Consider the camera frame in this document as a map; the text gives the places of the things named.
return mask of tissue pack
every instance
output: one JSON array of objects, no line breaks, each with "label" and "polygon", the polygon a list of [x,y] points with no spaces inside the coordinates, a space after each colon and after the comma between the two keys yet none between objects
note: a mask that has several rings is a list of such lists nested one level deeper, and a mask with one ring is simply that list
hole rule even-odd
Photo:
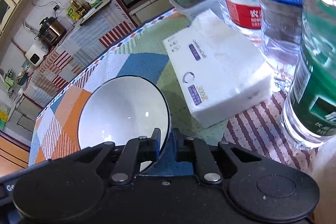
[{"label": "tissue pack", "polygon": [[272,94],[273,70],[260,51],[212,11],[163,41],[191,115],[210,127]]}]

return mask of bowl rim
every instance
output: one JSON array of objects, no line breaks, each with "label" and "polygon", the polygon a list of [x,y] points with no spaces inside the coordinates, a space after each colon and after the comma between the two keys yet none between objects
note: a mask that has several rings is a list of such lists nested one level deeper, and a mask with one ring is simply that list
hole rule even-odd
[{"label": "bowl rim", "polygon": [[[161,96],[162,96],[162,98],[163,98],[163,100],[164,100],[164,102],[165,102],[166,109],[167,109],[167,116],[168,116],[168,117],[167,117],[167,118],[168,118],[168,124],[167,124],[166,137],[165,137],[165,139],[164,139],[164,141],[163,141],[162,147],[160,148],[160,155],[161,155],[162,152],[163,152],[163,150],[164,150],[164,148],[165,148],[165,146],[166,146],[166,144],[167,144],[168,137],[169,137],[169,134],[170,134],[170,132],[171,132],[171,117],[170,117],[170,109],[169,109],[169,105],[168,105],[168,103],[167,103],[167,99],[166,99],[166,97],[164,96],[163,92],[157,87],[157,85],[155,85],[152,81],[148,80],[147,78],[142,77],[142,76],[138,76],[138,75],[121,75],[121,76],[114,77],[114,78],[112,78],[112,79],[110,79],[110,80],[107,80],[106,82],[102,83],[98,88],[96,88],[96,89],[94,90],[94,92],[92,92],[92,94],[90,95],[90,97],[88,98],[88,100],[85,102],[84,107],[82,108],[82,110],[81,110],[81,114],[80,114],[79,119],[78,119],[78,124],[77,124],[77,140],[78,140],[78,146],[79,146],[79,149],[80,149],[80,150],[84,149],[84,148],[81,148],[81,146],[80,146],[80,142],[79,142],[79,124],[80,124],[81,117],[82,117],[82,114],[83,114],[83,111],[84,111],[84,108],[85,108],[86,104],[87,104],[88,101],[90,100],[91,96],[94,95],[94,94],[97,92],[97,90],[98,90],[99,88],[101,88],[103,85],[105,85],[106,83],[108,83],[108,82],[110,82],[110,81],[113,81],[113,80],[115,80],[115,79],[117,79],[117,78],[123,78],[123,77],[136,77],[136,78],[140,78],[140,79],[142,79],[142,80],[145,80],[145,81],[149,82],[150,84],[152,84],[152,86],[154,86],[154,87],[158,90],[158,92],[161,94]],[[149,167],[151,167],[154,163],[155,163],[155,162],[151,162],[151,164],[148,165],[148,166],[147,166],[144,170],[142,170],[141,172],[147,170],[147,169],[148,169]]]}]

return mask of patterned tablecloth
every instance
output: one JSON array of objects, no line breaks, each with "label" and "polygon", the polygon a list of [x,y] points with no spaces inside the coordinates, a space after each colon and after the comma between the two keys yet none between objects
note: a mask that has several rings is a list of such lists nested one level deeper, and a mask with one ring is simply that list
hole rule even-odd
[{"label": "patterned tablecloth", "polygon": [[162,90],[172,125],[182,133],[203,138],[212,145],[227,140],[306,172],[316,151],[295,149],[285,140],[279,126],[285,99],[281,92],[208,129],[203,129],[190,115],[162,44],[163,39],[188,24],[189,20],[173,9],[134,31],[89,65],[37,117],[29,165],[79,150],[78,120],[92,92],[116,76],[139,75]]}]

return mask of round black pad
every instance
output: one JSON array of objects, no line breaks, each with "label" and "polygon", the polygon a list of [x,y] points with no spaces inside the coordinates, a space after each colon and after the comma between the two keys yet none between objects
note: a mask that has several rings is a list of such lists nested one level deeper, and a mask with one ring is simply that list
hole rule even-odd
[{"label": "round black pad", "polygon": [[285,198],[295,191],[295,183],[284,176],[264,176],[257,181],[258,189],[267,196]]},{"label": "round black pad", "polygon": [[228,193],[249,216],[266,222],[294,222],[319,201],[316,182],[294,168],[268,162],[246,164],[231,178]]},{"label": "round black pad", "polygon": [[101,200],[104,186],[83,163],[61,161],[22,177],[13,190],[20,214],[42,223],[80,219]]}]

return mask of metal screw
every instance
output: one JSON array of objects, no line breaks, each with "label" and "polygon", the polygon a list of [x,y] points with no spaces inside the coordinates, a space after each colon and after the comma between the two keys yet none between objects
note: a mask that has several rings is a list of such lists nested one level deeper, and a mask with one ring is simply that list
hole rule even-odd
[{"label": "metal screw", "polygon": [[216,182],[216,181],[219,181],[221,179],[221,176],[218,175],[217,173],[208,173],[208,174],[204,175],[204,178],[207,181]]},{"label": "metal screw", "polygon": [[116,173],[112,175],[111,179],[115,182],[123,182],[128,179],[128,175],[125,173]]}]

